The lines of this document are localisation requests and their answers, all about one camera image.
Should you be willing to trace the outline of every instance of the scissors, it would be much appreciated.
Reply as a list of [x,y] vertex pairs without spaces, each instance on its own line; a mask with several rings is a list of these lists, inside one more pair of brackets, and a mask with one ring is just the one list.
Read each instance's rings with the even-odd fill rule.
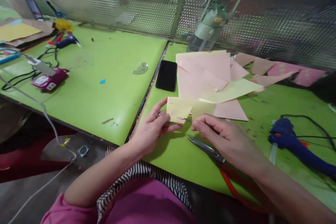
[[[218,167],[220,169],[220,173],[224,181],[226,182],[230,192],[232,195],[238,199],[244,206],[247,208],[263,213],[268,214],[271,212],[277,212],[278,210],[273,205],[273,203],[269,200],[269,198],[264,194],[264,192],[259,188],[259,186],[252,180],[248,178],[244,178],[238,173],[234,172],[225,162],[225,158],[219,153],[218,150],[211,148],[210,146],[198,141],[194,137],[188,135],[188,140],[195,144],[198,148],[208,154],[211,158],[215,159],[218,163]],[[247,191],[249,191],[259,202],[260,204],[253,203],[245,198],[243,198],[238,191],[233,186],[231,180],[243,186]]]

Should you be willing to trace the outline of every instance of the black phone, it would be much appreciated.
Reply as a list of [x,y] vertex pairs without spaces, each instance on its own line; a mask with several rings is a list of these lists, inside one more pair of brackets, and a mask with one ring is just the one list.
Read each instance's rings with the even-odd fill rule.
[[176,87],[177,64],[171,61],[161,61],[155,86],[159,89],[174,92]]

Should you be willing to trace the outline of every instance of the metal mesh partition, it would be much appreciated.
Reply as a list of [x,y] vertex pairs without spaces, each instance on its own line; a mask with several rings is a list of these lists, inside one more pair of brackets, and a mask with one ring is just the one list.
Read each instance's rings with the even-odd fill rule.
[[[44,14],[53,15],[36,0]],[[69,19],[187,43],[207,0],[49,0]],[[235,0],[227,2],[230,7]],[[335,69],[335,0],[242,0],[217,48]]]

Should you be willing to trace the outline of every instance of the white plug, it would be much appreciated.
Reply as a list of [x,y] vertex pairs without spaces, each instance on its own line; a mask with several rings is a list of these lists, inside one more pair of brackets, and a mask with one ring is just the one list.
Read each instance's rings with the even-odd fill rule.
[[39,70],[42,73],[49,76],[54,76],[56,73],[54,70],[52,70],[50,67],[48,67],[44,62],[42,62],[39,59],[30,58],[28,60],[28,64],[33,66],[36,70]]

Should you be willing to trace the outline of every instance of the white cable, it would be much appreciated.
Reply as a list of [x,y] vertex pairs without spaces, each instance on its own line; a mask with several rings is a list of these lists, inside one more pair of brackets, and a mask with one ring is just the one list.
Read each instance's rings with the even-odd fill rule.
[[[2,76],[0,75],[0,80],[2,80],[4,83],[6,83],[7,85],[11,86],[12,88],[14,88],[16,91],[19,91],[20,93],[22,93],[23,95],[27,96],[28,98],[32,99],[33,101],[35,101],[36,103],[38,103],[41,107],[41,110],[44,114],[44,116],[46,117],[46,119],[48,120],[48,122],[50,123],[54,133],[55,133],[55,137],[56,137],[56,141],[59,145],[61,145],[59,139],[58,139],[58,134],[57,134],[57,131],[56,131],[56,128],[54,126],[54,124],[52,123],[52,121],[50,120],[49,116],[47,115],[47,112],[46,112],[46,108],[45,106],[40,103],[39,101],[35,100],[33,97],[31,97],[30,95],[26,94],[25,92],[21,91],[20,89],[18,89],[17,87],[13,86],[12,84],[8,83],[7,81],[5,81]],[[59,174],[61,174],[62,171],[64,171],[69,165],[71,165],[77,158],[77,155],[75,152],[73,152],[72,150],[70,150],[68,147],[64,146],[68,151],[70,151],[73,156],[74,156],[74,159],[67,165],[65,166],[59,173],[56,174],[55,177],[53,177],[48,183],[46,183],[44,186],[42,186],[40,189],[38,189],[33,195],[31,195],[27,201],[23,204],[23,206],[18,210],[18,212],[14,215],[14,217],[9,221],[8,224],[12,224],[13,221],[15,220],[15,218],[19,215],[19,213],[22,211],[22,209],[27,205],[27,203],[36,195],[38,194],[40,191],[42,191],[47,185],[49,185]]]
[[333,108],[333,105],[331,103],[328,103],[328,107],[336,113],[336,109]]

